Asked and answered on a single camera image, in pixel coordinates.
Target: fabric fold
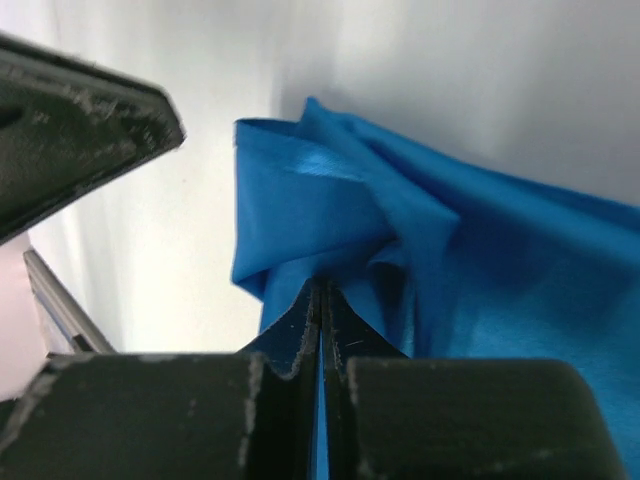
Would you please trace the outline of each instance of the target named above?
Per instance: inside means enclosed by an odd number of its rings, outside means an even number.
[[[640,210],[467,165],[310,99],[237,125],[233,281],[262,328],[314,274],[410,356],[574,365],[640,475]]]

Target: wrinkled fabric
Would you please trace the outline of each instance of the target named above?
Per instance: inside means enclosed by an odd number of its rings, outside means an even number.
[[[263,300],[262,329],[323,274],[409,356],[565,360],[640,477],[640,209],[461,163],[313,99],[298,122],[239,121],[236,144],[232,278]]]

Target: black plastic part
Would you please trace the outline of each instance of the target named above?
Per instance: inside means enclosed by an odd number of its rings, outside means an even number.
[[[291,432],[281,445],[289,452],[291,470],[283,472],[281,465],[281,475],[285,476],[280,478],[304,479],[312,474],[321,293],[321,285],[308,280],[291,308],[240,351],[264,354],[272,370],[288,381],[287,398],[265,412],[265,416],[271,416],[274,430]]]
[[[0,479],[313,478],[320,329],[332,480],[626,478],[569,365],[409,360],[309,281],[236,355],[54,356],[5,410]]]
[[[0,478],[292,478],[288,385],[259,354],[57,356],[0,436]]]
[[[15,400],[4,400],[0,402],[0,432],[4,428],[5,423],[7,423],[15,404]]]
[[[322,296],[324,383],[332,480],[355,478],[357,442],[346,367],[352,357],[406,358],[349,306],[342,292],[327,283]]]
[[[81,352],[84,352],[84,353],[95,352],[93,347],[89,345],[89,342],[87,342],[87,340],[82,335],[76,335],[75,337],[73,337],[73,342]]]
[[[183,140],[161,89],[0,35],[0,244]]]
[[[354,359],[347,370],[357,478],[627,478],[565,363]]]

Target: pink object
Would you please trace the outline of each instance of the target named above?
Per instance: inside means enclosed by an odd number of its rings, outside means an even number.
[[[24,234],[0,246],[0,400],[20,395],[47,350],[22,254]]]

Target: white wall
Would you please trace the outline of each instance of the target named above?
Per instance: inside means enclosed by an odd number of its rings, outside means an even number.
[[[233,121],[295,117],[307,95],[465,161],[640,204],[637,2],[0,5],[22,11],[14,31],[161,83],[184,118],[181,151],[31,232],[117,348],[250,339],[259,306],[228,282]]]
[[[48,353],[22,260],[28,248],[26,234],[0,246],[0,401],[18,396]]]

